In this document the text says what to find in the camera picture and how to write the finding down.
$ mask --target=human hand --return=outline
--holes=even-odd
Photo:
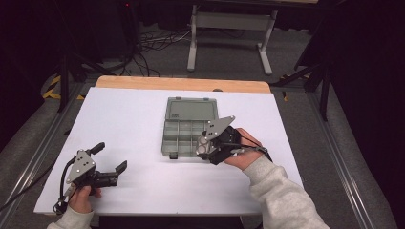
[[[84,186],[80,189],[73,190],[74,194],[69,199],[69,206],[78,213],[92,212],[92,205],[89,201],[91,191],[92,188],[90,186]],[[94,196],[96,198],[101,198],[101,189],[97,188]]]
[[[254,138],[250,133],[242,128],[236,128],[236,130],[241,134],[241,144],[257,147],[262,147],[262,143]],[[248,151],[245,153],[240,153],[236,156],[231,156],[227,158],[224,162],[238,167],[241,170],[246,169],[253,161],[259,158],[263,153],[257,151]]]

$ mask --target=gray plastic organizer box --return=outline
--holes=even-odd
[[[214,119],[218,119],[216,99],[169,97],[161,152],[171,159],[197,156],[197,139]]]

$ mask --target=white table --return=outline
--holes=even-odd
[[[123,160],[128,160],[128,168],[117,187],[104,188],[103,198],[91,199],[99,215],[259,214],[260,206],[248,192],[249,180],[237,168],[162,155],[166,103],[173,96],[217,99],[219,117],[235,115],[232,126],[256,136],[274,162],[302,186],[273,94],[92,88],[34,212],[52,214],[66,163],[77,150],[105,142],[105,149],[92,156],[96,169],[113,172]]]

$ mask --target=metal stand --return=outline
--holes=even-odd
[[[308,81],[304,85],[304,89],[306,92],[314,93],[316,88],[322,81],[322,92],[321,92],[321,101],[319,104],[319,111],[321,113],[322,118],[324,121],[328,121],[327,119],[327,107],[328,107],[328,96],[329,96],[329,88],[330,88],[330,64],[329,63],[322,63],[316,64],[310,67],[306,67],[303,70],[290,75],[289,77],[282,79],[276,83],[269,83],[271,87],[283,87],[286,84],[303,77],[304,75],[310,73],[310,77]]]
[[[197,6],[193,6],[191,16],[191,44],[188,54],[187,70],[193,72],[196,66],[197,55],[197,27],[217,28],[217,29],[234,29],[234,30],[251,30],[265,31],[265,37],[262,43],[257,45],[259,55],[262,60],[266,74],[272,74],[266,48],[268,39],[276,20],[277,11],[274,10],[271,15],[245,15],[233,13],[215,13],[215,12],[198,12]]]

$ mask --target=gray sleeve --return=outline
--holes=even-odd
[[[90,221],[94,212],[82,214],[68,206],[63,217],[48,225],[48,229],[90,229]]]
[[[244,173],[250,178],[251,195],[261,204],[264,228],[329,228],[305,190],[288,179],[283,167],[261,156]]]

